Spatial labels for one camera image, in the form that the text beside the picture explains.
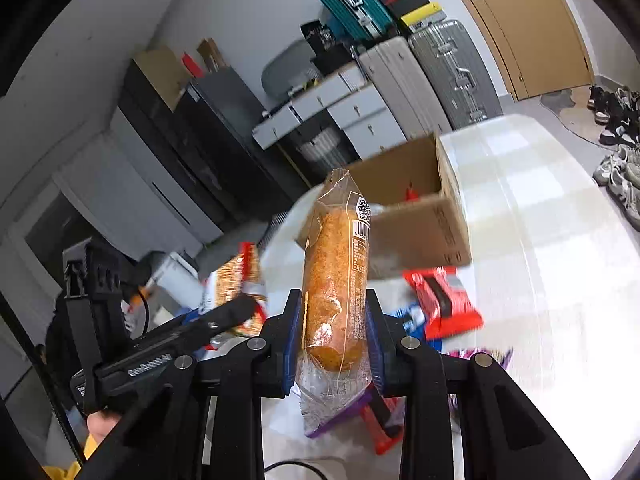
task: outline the gray rug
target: gray rug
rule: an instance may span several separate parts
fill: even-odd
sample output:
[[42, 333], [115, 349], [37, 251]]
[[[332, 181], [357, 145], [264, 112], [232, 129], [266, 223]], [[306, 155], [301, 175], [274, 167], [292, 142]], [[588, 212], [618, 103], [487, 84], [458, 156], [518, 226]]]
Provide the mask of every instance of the gray rug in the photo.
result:
[[598, 141], [604, 126], [595, 123], [593, 112], [587, 108], [590, 94], [588, 86], [568, 88], [541, 95], [540, 104], [552, 111], [564, 127], [578, 137], [607, 150], [615, 151], [615, 146], [604, 146]]

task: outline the white drawer cabinet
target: white drawer cabinet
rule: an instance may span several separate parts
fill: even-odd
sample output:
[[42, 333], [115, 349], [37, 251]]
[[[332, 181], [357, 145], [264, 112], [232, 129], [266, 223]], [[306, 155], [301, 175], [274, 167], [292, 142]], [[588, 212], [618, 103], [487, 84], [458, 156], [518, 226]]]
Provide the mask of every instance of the white drawer cabinet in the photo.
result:
[[262, 149], [266, 150], [276, 140], [281, 139], [298, 126], [300, 126], [300, 121], [289, 105], [284, 105], [272, 115], [271, 119], [254, 128], [254, 139]]
[[351, 90], [347, 83], [344, 82], [339, 74], [336, 74], [329, 79], [325, 79], [315, 88], [307, 90], [299, 98], [294, 99], [291, 102], [291, 106], [300, 116], [300, 119], [306, 121], [309, 117], [339, 101], [350, 92]]
[[331, 106], [329, 114], [343, 130], [385, 108], [386, 103], [380, 97], [378, 90], [370, 84]]
[[345, 83], [347, 83], [347, 86], [352, 92], [355, 92], [358, 88], [362, 88], [367, 84], [367, 80], [355, 63], [353, 63], [347, 70], [340, 72], [340, 77]]
[[363, 160], [406, 142], [404, 133], [388, 108], [345, 128], [344, 133]]

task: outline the plastic bag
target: plastic bag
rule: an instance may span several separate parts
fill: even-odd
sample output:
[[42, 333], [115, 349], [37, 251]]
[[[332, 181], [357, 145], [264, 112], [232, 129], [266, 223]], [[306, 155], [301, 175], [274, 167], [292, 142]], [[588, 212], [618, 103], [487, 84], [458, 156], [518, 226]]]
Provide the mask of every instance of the plastic bag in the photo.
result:
[[427, 317], [427, 341], [481, 328], [482, 317], [456, 274], [455, 267], [409, 270], [404, 278], [415, 289]]
[[185, 322], [231, 301], [241, 292], [249, 294], [256, 301], [257, 308], [254, 315], [242, 325], [212, 338], [209, 345], [205, 347], [207, 350], [217, 350], [222, 343], [234, 336], [259, 335], [266, 320], [266, 290], [260, 273], [258, 251], [255, 245], [248, 242], [240, 245], [238, 256], [233, 257], [207, 277], [200, 307], [192, 311], [185, 318]]
[[296, 383], [305, 433], [315, 436], [371, 380], [364, 310], [370, 210], [349, 171], [329, 174], [310, 218]]

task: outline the silver suitcase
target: silver suitcase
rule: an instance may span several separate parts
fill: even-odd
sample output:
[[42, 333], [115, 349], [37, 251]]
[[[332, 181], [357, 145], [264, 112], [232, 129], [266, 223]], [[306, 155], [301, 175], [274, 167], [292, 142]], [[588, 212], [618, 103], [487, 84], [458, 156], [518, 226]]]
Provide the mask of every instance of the silver suitcase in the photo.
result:
[[434, 23], [412, 35], [409, 45], [455, 129], [502, 115], [494, 84], [462, 23]]
[[360, 63], [407, 139], [451, 131], [447, 115], [405, 38], [392, 38], [367, 50]]

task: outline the bread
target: bread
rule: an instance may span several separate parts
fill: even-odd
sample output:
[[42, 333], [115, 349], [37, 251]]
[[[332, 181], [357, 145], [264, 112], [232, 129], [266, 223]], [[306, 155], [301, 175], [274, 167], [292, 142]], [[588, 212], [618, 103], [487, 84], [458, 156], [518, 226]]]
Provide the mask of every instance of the bread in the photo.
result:
[[305, 349], [325, 370], [349, 370], [366, 349], [368, 241], [353, 235], [356, 211], [330, 208], [306, 250]]

